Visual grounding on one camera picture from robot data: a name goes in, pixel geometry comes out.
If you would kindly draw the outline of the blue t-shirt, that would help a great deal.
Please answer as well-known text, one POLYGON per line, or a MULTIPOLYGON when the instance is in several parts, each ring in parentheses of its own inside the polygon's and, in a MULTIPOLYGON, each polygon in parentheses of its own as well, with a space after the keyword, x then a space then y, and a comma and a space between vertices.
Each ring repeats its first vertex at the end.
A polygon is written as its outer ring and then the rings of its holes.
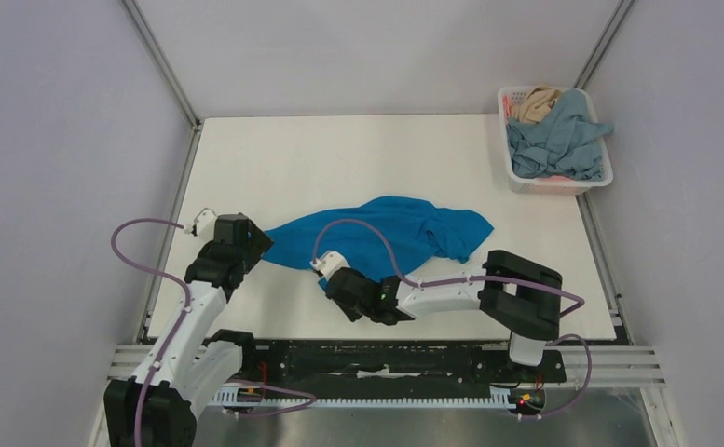
POLYGON ((318 211, 279 227, 268 229, 273 246, 264 255, 270 263, 292 269, 309 269, 319 232, 318 254, 337 251, 350 266, 375 281, 395 274, 384 243, 392 247, 400 271, 406 275, 433 258, 464 264, 491 236, 494 226, 473 210, 438 208, 427 200, 381 196, 357 207, 318 211))

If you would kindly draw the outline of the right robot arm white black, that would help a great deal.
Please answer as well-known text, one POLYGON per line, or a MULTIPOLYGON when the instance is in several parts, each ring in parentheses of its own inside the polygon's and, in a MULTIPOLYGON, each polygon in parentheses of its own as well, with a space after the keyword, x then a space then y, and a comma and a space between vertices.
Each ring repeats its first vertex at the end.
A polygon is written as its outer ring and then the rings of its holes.
POLYGON ((429 315, 481 311, 510 331, 507 373, 527 380, 542 366, 543 351, 559 336, 563 277, 514 253, 495 250, 483 266, 460 278, 374 281, 336 251, 311 263, 325 281, 325 296, 351 321, 369 318, 388 326, 429 315))

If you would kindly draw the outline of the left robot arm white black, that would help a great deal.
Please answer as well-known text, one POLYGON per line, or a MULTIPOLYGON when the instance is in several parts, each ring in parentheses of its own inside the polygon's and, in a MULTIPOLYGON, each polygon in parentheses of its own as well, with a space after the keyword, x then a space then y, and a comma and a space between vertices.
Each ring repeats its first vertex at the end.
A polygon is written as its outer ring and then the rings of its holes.
POLYGON ((182 277, 161 272, 184 295, 130 378, 103 395, 112 446, 190 446, 197 421, 226 379, 253 377, 259 357, 249 332, 208 330, 272 239, 242 213, 199 214, 185 232, 203 241, 182 277))

